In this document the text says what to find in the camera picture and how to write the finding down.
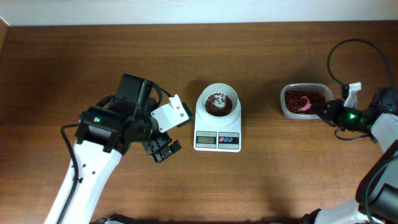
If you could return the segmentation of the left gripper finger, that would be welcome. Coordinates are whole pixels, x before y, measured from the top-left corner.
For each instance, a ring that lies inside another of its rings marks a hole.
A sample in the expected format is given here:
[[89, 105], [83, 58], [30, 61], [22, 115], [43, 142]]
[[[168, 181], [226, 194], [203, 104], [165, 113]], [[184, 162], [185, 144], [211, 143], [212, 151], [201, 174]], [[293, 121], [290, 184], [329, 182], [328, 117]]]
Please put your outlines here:
[[181, 145], [178, 140], [174, 141], [171, 145], [166, 146], [153, 154], [153, 158], [156, 163], [161, 163], [162, 161], [169, 158], [171, 155], [175, 154], [181, 149]]
[[193, 118], [193, 114], [192, 114], [192, 112], [190, 111], [190, 108], [188, 107], [188, 105], [187, 105], [186, 103], [182, 103], [182, 106], [183, 106], [183, 108], [184, 108], [184, 110], [185, 110], [185, 112], [186, 112], [188, 118], [187, 118], [186, 121], [180, 123], [180, 124], [177, 126], [178, 128], [180, 128], [180, 127], [182, 127], [182, 126], [185, 126], [186, 124], [190, 123], [190, 122], [192, 121], [192, 118]]

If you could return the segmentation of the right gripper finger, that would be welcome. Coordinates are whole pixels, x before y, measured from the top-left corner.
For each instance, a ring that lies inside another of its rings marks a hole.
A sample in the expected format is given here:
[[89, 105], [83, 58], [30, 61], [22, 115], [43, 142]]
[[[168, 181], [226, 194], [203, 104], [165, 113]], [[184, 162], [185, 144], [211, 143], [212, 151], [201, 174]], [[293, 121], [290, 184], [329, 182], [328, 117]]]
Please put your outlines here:
[[310, 110], [312, 113], [326, 113], [330, 107], [330, 102], [314, 103], [311, 105]]
[[336, 123], [335, 123], [335, 117], [336, 117], [336, 112], [335, 111], [319, 111], [316, 110], [315, 114], [322, 119], [324, 122], [326, 122], [327, 125], [331, 126], [331, 127], [336, 127]]

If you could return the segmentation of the pink measuring scoop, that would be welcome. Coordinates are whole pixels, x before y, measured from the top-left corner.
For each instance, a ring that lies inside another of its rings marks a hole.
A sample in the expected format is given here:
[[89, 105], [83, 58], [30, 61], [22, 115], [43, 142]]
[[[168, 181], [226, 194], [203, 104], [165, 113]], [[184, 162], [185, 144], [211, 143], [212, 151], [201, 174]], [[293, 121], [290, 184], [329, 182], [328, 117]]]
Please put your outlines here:
[[302, 96], [301, 100], [305, 103], [302, 107], [300, 107], [298, 110], [301, 113], [309, 113], [310, 109], [312, 107], [311, 101], [306, 97], [306, 96]]

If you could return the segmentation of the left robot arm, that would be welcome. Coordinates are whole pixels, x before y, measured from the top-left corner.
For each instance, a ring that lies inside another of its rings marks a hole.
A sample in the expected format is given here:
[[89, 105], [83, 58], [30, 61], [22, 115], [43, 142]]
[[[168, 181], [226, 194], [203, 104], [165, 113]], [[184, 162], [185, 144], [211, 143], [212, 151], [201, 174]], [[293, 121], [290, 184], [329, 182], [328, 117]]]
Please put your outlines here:
[[192, 120], [192, 112], [178, 95], [158, 84], [124, 74], [115, 95], [82, 112], [71, 144], [71, 162], [46, 223], [89, 223], [109, 176], [132, 143], [142, 144], [160, 163], [181, 149], [167, 131]]

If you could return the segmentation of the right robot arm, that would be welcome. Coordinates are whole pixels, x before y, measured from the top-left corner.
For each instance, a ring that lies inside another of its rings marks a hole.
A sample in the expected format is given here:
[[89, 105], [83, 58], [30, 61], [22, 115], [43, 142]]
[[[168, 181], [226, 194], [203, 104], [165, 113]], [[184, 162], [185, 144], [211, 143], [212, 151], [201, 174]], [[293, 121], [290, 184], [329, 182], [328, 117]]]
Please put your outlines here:
[[358, 132], [380, 147], [353, 199], [306, 214], [303, 223], [397, 223], [397, 90], [379, 88], [365, 110], [343, 100], [314, 105], [336, 131]]

